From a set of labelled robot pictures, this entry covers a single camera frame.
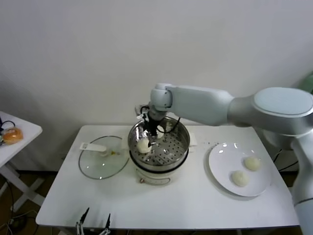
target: table leg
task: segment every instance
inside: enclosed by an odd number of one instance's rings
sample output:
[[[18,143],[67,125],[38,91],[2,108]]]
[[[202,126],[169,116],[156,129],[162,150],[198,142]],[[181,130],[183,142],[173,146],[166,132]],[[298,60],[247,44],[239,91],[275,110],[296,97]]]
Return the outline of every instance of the table leg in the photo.
[[[43,182],[42,179],[37,179],[31,187],[28,187],[18,176],[16,176],[17,172],[10,167],[7,167],[7,165],[0,168],[0,174],[24,193],[21,197],[22,199],[17,200],[18,204],[16,207],[14,205],[14,212],[21,207],[21,203],[24,203],[26,199],[30,199],[39,206],[43,204],[45,198],[34,191]]]

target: black cable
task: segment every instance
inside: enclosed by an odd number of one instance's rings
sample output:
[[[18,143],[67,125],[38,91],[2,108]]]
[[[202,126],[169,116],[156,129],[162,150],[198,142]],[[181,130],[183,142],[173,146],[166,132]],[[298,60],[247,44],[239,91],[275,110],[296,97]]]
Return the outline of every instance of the black cable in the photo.
[[[278,171],[286,170],[287,168],[289,168],[289,167],[291,167],[291,166],[293,166],[293,165],[296,165],[297,163],[298,163],[298,161],[296,161],[295,163],[293,163],[293,164],[291,164],[291,165],[289,165],[289,166],[287,166],[287,167],[284,167],[283,169],[280,169],[280,170],[278,170]]]
[[[278,153],[276,154],[275,159],[274,159],[273,162],[276,162],[276,160],[277,160],[277,158],[278,158],[278,156],[279,156],[279,154],[280,154],[281,152],[282,152],[282,149],[278,151]]]
[[[10,183],[8,182],[7,179],[6,180],[6,183],[8,184],[8,187],[10,189],[10,192],[11,192],[11,202],[12,202],[12,211],[11,211],[11,218],[10,220],[13,218],[13,212],[14,212],[14,197],[13,197],[13,191],[12,191],[12,187],[10,186]]]
[[[171,133],[172,131],[175,130],[175,128],[177,127],[179,121],[180,121],[180,117],[178,118],[177,122],[175,123],[175,125],[173,126],[173,128],[172,128],[170,131],[160,131],[160,130],[158,129],[158,127],[156,127],[156,129],[157,129],[159,132],[164,133],[164,134]]]
[[[28,216],[27,218],[28,218],[28,219],[33,219],[33,220],[35,220],[35,221],[36,221],[36,218],[35,218],[35,217]],[[36,228],[35,228],[35,231],[34,231],[33,235],[35,235],[35,234],[36,234],[36,232],[37,232],[38,228],[39,228],[39,225],[37,224],[37,226],[36,226]]]
[[[13,126],[15,126],[15,123],[14,123],[14,122],[12,122],[12,121],[4,121],[4,122],[2,122],[2,120],[1,120],[1,122],[0,122],[0,132],[1,132],[1,131],[3,131],[2,126],[3,126],[3,124],[5,124],[6,122],[10,122],[10,123],[12,123],[12,124],[13,124]]]
[[[142,114],[142,110],[143,110],[143,109],[149,109],[149,106],[148,106],[148,105],[141,106],[141,108],[140,108],[140,114]]]
[[[5,124],[5,123],[7,123],[7,122],[10,122],[10,123],[12,123],[12,124],[13,124],[13,126],[15,126],[15,123],[14,123],[14,122],[12,122],[12,121],[4,121],[3,123],[1,123],[1,127],[3,126],[3,124]]]
[[[33,235],[35,235],[35,234],[36,234],[36,232],[37,232],[38,228],[39,228],[39,225],[37,225],[37,226],[36,226],[36,229],[35,229],[35,231],[34,231]]]

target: white table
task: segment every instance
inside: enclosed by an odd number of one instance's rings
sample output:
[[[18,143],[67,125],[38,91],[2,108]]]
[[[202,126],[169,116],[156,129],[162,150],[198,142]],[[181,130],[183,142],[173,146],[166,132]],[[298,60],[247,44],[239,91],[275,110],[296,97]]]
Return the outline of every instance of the white table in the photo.
[[[116,229],[239,229],[298,225],[291,194],[252,128],[188,126],[198,146],[175,182],[138,183],[131,160],[105,180],[85,177],[78,168],[81,142],[105,135],[125,136],[130,126],[83,126],[37,215],[39,225],[74,227],[90,207],[86,228],[103,228],[109,213]],[[208,149],[216,142],[238,142],[269,164],[272,184],[256,198],[230,195],[206,173]]]
[[[10,120],[15,123],[16,127],[23,131],[23,140],[13,145],[0,146],[0,174],[3,175],[8,181],[14,184],[19,190],[23,192],[23,195],[14,203],[14,211],[22,206],[22,204],[30,199],[34,203],[41,206],[44,201],[44,197],[35,193],[35,190],[43,183],[43,179],[38,178],[31,187],[28,187],[22,180],[19,179],[19,174],[12,168],[8,162],[30,142],[32,142],[43,130],[40,126],[6,114],[0,111],[0,117],[2,121]],[[0,189],[0,195],[4,192],[7,184]]]

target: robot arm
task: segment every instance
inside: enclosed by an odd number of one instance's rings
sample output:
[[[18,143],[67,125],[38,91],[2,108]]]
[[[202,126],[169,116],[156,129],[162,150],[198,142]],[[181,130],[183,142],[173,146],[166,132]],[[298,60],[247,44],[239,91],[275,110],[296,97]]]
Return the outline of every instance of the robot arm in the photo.
[[[293,149],[300,172],[293,186],[293,202],[305,235],[313,234],[313,96],[292,88],[267,88],[234,98],[209,88],[157,84],[151,91],[148,126],[156,135],[167,112],[205,125],[253,126],[283,149]]]

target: cable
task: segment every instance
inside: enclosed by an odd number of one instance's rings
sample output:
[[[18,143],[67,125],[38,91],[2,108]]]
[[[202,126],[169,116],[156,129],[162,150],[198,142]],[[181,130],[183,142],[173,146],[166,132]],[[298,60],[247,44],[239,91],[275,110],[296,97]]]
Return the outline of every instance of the cable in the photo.
[[[13,212],[14,212],[14,197],[13,197],[12,187],[10,186],[9,181],[7,179],[5,179],[5,180],[6,180],[6,183],[8,184],[8,187],[9,187],[10,192],[11,192],[11,202],[12,202],[12,210],[11,210],[11,218],[10,218],[10,220],[11,220],[11,219],[13,219]]]
[[[13,235],[12,230],[10,229],[10,226],[8,224],[6,224],[8,227],[8,230],[6,231],[6,233],[8,233],[8,231],[10,231],[11,235]]]
[[[287,166],[287,167],[284,167],[283,169],[280,169],[280,170],[278,170],[278,171],[286,170],[287,168],[289,168],[289,167],[291,167],[291,166],[293,166],[293,165],[296,165],[297,163],[298,163],[298,161],[296,161],[295,163],[293,163],[293,164],[291,164],[291,165],[289,165],[289,166]]]
[[[37,226],[36,226],[36,229],[35,229],[35,231],[34,231],[33,235],[35,235],[35,234],[36,234],[36,232],[37,232],[38,228],[39,228],[39,225],[37,225]]]
[[[276,155],[275,155],[275,158],[274,158],[274,161],[273,162],[276,162],[276,160],[277,160],[277,158],[278,158],[278,156],[279,156],[279,154],[282,152],[282,149],[281,150],[279,150],[278,151],[278,153],[276,153]]]
[[[22,217],[22,216],[24,216],[24,215],[26,215],[26,214],[29,214],[29,213],[31,213],[31,212],[34,212],[35,214],[38,214],[37,211],[31,210],[31,211],[25,212],[25,213],[23,213],[23,214],[20,214],[20,215],[18,215],[18,216],[14,216],[12,219]]]
[[[180,117],[178,118],[177,122],[175,123],[175,125],[173,126],[173,128],[172,128],[170,131],[160,131],[160,130],[158,129],[158,127],[156,127],[156,129],[157,129],[159,132],[164,133],[164,134],[171,133],[172,131],[175,130],[175,128],[177,127],[179,121],[180,121]]]
[[[143,110],[143,109],[149,109],[149,106],[148,106],[148,105],[141,106],[141,108],[140,108],[140,114],[142,114],[142,110]]]
[[[10,123],[12,123],[12,124],[13,124],[13,126],[15,126],[15,123],[14,123],[14,122],[12,122],[12,121],[4,121],[4,122],[2,122],[2,120],[1,120],[1,121],[0,121],[0,131],[3,131],[2,126],[3,126],[3,124],[5,124],[6,122],[10,122]]]

